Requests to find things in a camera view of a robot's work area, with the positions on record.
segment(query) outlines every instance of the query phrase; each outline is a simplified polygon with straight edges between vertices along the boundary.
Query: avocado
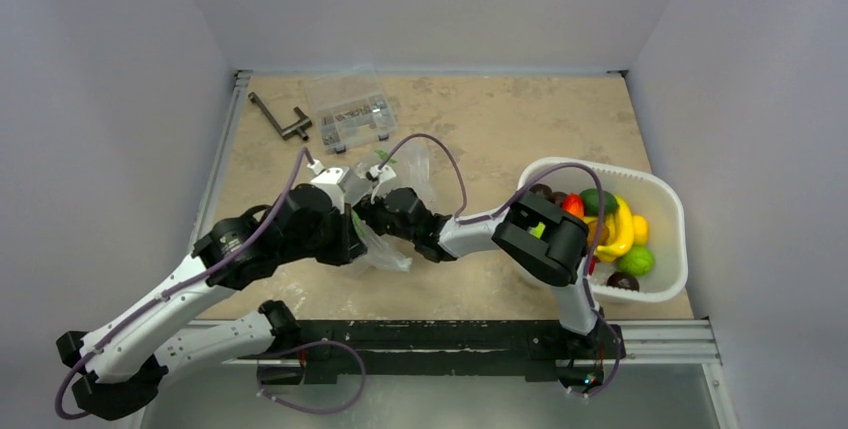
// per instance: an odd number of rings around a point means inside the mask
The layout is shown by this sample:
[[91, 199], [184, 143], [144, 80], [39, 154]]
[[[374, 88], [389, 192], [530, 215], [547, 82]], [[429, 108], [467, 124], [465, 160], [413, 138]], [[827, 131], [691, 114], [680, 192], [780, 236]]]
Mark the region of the avocado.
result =
[[[587, 216], [598, 215], [599, 206], [597, 189], [586, 189], [580, 193], [580, 199], [583, 199], [583, 208], [586, 211]], [[613, 214], [616, 209], [618, 209], [618, 201], [615, 200], [615, 196], [604, 191], [604, 214]]]

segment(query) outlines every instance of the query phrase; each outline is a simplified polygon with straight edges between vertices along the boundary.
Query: black metal bar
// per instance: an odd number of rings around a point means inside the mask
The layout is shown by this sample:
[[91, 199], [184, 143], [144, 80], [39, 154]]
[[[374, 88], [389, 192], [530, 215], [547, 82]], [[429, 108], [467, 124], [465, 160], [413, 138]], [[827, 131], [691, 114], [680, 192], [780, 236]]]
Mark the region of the black metal bar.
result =
[[277, 122], [276, 119], [274, 119], [274, 115], [271, 114], [271, 111], [269, 111], [268, 108], [265, 107], [265, 103], [262, 102], [262, 99], [259, 99], [259, 96], [257, 96], [255, 92], [251, 92], [250, 94], [248, 94], [247, 98], [250, 100], [250, 102], [259, 106], [259, 110], [262, 111], [262, 114], [265, 114], [265, 118], [268, 119], [268, 122], [270, 122], [272, 126], [274, 126], [274, 130], [277, 131], [277, 134], [279, 134], [280, 137], [282, 137], [283, 139], [287, 139], [282, 126], [280, 126], [280, 123]]
[[[606, 359], [615, 358], [615, 339], [603, 326], [597, 329], [598, 337], [583, 337], [553, 320], [298, 323], [299, 343], [343, 342], [362, 356], [373, 375], [523, 376], [528, 382], [556, 381], [560, 377], [557, 361], [595, 360], [600, 345]], [[620, 337], [621, 329], [613, 327]], [[350, 355], [336, 348], [309, 350], [306, 360], [306, 384], [332, 384], [340, 374], [359, 373]]]

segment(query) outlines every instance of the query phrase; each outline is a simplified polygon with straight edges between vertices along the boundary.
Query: white plastic basket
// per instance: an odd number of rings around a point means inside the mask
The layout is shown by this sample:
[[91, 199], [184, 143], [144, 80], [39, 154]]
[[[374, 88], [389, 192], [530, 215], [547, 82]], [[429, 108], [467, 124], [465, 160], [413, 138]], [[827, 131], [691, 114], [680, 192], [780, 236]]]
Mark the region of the white plastic basket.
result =
[[[527, 166], [518, 181], [524, 185], [533, 175], [562, 162], [580, 162], [598, 173], [605, 191], [618, 194], [630, 205], [633, 214], [644, 216], [650, 228], [647, 247], [654, 253], [653, 270], [639, 277], [639, 291], [609, 287], [606, 280], [615, 272], [615, 263], [598, 263], [589, 279], [592, 292], [601, 302], [663, 302], [676, 296], [686, 285], [689, 266], [686, 260], [686, 235], [683, 229], [683, 206], [674, 190], [658, 177], [641, 171], [596, 162], [546, 157]], [[595, 187], [592, 178], [580, 169], [560, 169], [540, 182], [554, 191], [579, 193]], [[536, 279], [515, 264], [525, 279]]]

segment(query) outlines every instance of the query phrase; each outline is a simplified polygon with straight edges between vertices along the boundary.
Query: black metal tool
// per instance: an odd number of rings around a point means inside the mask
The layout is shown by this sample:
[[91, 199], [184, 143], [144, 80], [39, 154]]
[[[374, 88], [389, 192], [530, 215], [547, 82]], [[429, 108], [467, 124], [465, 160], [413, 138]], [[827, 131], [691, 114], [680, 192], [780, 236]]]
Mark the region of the black metal tool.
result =
[[262, 102], [262, 99], [259, 99], [259, 96], [256, 95], [255, 92], [251, 92], [247, 95], [247, 98], [250, 102], [259, 106], [259, 109], [262, 111], [262, 114], [265, 114], [265, 117], [268, 119], [268, 122], [274, 126], [274, 129], [277, 131], [277, 134], [283, 138], [284, 141], [289, 140], [295, 134], [300, 136], [300, 138], [304, 141], [309, 140], [309, 135], [306, 134], [306, 129], [312, 127], [312, 120], [309, 119], [309, 116], [303, 113], [299, 107], [294, 108], [294, 113], [297, 114], [297, 122], [294, 124], [290, 124], [286, 127], [280, 127], [280, 123], [274, 119], [274, 116], [271, 114], [271, 111], [265, 107], [265, 103]]

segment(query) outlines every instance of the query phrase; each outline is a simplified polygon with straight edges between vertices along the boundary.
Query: red pepper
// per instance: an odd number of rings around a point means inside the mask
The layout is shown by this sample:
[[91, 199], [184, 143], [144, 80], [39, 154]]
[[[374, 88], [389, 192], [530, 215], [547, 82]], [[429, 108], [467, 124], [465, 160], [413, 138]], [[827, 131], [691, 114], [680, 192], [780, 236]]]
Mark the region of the red pepper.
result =
[[598, 259], [598, 256], [592, 256], [592, 260], [589, 261], [589, 275], [590, 276], [592, 275], [592, 273], [595, 272], [595, 264], [597, 264], [598, 262], [601, 262], [601, 260]]
[[565, 209], [565, 212], [574, 214], [581, 219], [583, 218], [583, 199], [580, 199], [579, 194], [571, 193], [566, 196], [565, 201], [562, 203], [562, 208]]

